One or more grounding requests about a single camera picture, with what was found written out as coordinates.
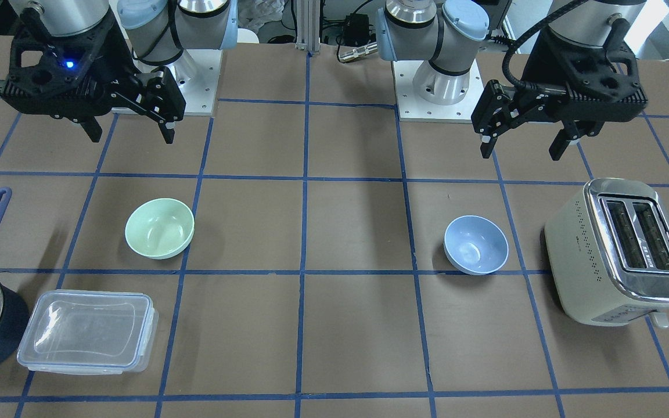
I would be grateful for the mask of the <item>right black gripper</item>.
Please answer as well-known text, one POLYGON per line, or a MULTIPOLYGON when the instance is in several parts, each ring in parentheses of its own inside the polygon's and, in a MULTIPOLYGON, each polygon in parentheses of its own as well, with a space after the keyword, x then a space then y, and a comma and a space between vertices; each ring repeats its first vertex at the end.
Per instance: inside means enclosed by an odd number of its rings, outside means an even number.
POLYGON ((74 35, 56 35, 42 12, 21 12, 1 96, 24 114, 74 120, 93 143, 103 136, 96 117, 123 107, 157 122, 172 145, 185 108, 168 69, 138 70, 112 12, 74 35))

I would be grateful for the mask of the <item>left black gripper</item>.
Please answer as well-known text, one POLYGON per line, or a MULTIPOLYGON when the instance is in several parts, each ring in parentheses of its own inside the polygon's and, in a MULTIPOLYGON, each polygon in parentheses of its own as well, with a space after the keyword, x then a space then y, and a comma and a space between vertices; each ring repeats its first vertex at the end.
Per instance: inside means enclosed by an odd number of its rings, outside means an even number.
POLYGON ((610 20, 604 27, 602 46, 574 42, 544 27, 519 77, 510 69, 518 44, 509 47, 501 66, 507 83, 487 82, 472 113, 484 159, 509 129, 565 121, 549 147, 552 161, 559 161, 584 135, 583 122, 626 122, 647 107, 635 55, 624 42, 629 21, 610 20))

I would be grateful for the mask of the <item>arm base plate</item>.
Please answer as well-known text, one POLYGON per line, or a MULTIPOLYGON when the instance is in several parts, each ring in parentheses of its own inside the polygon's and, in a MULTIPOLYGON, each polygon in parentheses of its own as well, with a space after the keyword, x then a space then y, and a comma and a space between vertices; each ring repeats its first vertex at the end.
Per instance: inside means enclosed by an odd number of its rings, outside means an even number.
POLYGON ((459 76, 441 74, 427 61, 397 61, 392 69, 401 121, 472 122, 484 89, 476 61, 459 76))
POLYGON ((184 97, 184 117, 212 116, 223 51, 195 49, 179 53, 175 47, 157 50, 147 61, 134 58, 134 63, 143 73, 156 69, 156 63, 165 64, 184 97))

